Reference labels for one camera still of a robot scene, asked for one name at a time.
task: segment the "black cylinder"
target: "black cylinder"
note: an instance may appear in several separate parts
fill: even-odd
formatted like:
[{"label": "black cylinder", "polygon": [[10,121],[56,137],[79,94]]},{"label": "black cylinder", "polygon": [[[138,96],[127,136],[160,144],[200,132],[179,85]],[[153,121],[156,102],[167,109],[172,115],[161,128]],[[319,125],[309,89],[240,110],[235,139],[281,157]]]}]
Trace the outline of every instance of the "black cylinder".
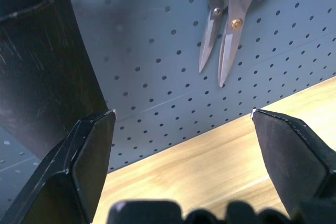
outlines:
[{"label": "black cylinder", "polygon": [[44,157],[107,109],[70,0],[0,0],[0,126]]}]

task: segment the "scissors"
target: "scissors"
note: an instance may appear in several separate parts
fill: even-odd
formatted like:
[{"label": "scissors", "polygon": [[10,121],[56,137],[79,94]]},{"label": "scissors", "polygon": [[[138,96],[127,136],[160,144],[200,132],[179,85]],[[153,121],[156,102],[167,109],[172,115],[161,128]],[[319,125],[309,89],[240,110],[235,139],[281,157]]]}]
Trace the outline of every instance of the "scissors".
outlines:
[{"label": "scissors", "polygon": [[228,19],[225,24],[219,53],[218,81],[222,87],[235,59],[245,22],[246,12],[252,0],[229,0]]},{"label": "scissors", "polygon": [[223,12],[227,5],[227,0],[208,0],[210,6],[209,16],[205,25],[201,50],[199,53],[199,72],[201,72],[214,47],[220,24],[223,20]]}]

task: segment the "gray pegboard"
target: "gray pegboard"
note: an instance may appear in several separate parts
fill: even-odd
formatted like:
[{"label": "gray pegboard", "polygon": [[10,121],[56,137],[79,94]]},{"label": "gray pegboard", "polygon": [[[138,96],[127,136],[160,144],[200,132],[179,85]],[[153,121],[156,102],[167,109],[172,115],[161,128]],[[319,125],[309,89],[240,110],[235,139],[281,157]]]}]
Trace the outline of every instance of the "gray pegboard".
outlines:
[{"label": "gray pegboard", "polygon": [[[105,99],[118,113],[110,171],[336,75],[335,0],[254,0],[224,88],[220,39],[198,73],[207,0],[72,3]],[[5,145],[8,137],[0,142],[0,217],[38,163],[15,140]]]}]

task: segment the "wooden table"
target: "wooden table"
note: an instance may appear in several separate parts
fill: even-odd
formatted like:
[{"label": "wooden table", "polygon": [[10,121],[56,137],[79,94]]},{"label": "wooden table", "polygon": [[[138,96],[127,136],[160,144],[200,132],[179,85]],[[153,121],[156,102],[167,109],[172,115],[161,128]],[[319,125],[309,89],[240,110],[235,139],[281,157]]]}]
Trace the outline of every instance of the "wooden table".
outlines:
[{"label": "wooden table", "polygon": [[[303,119],[336,149],[335,104],[336,77],[265,109]],[[173,199],[184,215],[203,207],[220,218],[233,199],[285,212],[249,115],[109,174],[93,223],[106,223],[110,207],[122,199]]]}]

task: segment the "scissor pivot screw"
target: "scissor pivot screw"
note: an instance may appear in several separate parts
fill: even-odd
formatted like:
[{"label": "scissor pivot screw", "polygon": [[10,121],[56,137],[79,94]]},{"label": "scissor pivot screw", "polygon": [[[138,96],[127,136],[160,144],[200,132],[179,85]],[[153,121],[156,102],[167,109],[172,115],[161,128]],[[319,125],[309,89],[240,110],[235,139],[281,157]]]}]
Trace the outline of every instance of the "scissor pivot screw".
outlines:
[{"label": "scissor pivot screw", "polygon": [[218,16],[220,14],[221,9],[215,8],[214,9],[214,15]]},{"label": "scissor pivot screw", "polygon": [[243,25],[243,20],[241,18],[239,19],[234,19],[231,22],[231,27],[233,30],[238,30],[241,28],[241,26]]}]

